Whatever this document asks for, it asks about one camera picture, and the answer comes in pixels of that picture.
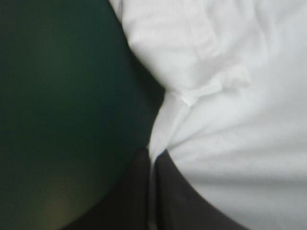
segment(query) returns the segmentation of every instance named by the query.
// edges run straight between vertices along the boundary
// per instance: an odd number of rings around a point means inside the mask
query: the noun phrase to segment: white cloth
[[[110,2],[166,88],[153,160],[252,230],[307,229],[307,0]]]

